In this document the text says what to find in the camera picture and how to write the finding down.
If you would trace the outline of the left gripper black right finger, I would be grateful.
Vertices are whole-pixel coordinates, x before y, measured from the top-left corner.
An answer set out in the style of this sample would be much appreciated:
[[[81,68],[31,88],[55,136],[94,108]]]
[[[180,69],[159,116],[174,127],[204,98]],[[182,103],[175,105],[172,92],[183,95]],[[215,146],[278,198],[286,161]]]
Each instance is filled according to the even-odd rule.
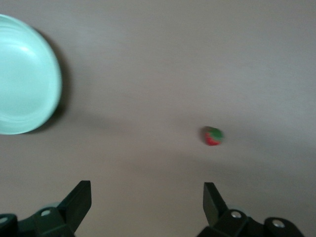
[[[302,237],[292,222],[277,217],[263,224],[237,209],[229,209],[214,183],[204,183],[203,210],[208,221],[199,237]]]

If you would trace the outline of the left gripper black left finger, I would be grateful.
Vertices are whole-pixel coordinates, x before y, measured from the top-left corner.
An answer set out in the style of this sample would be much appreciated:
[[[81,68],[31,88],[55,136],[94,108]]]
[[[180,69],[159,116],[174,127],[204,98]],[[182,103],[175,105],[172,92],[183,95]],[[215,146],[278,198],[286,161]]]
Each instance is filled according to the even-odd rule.
[[[80,181],[56,206],[45,207],[24,220],[0,215],[2,237],[74,237],[91,208],[91,182]]]

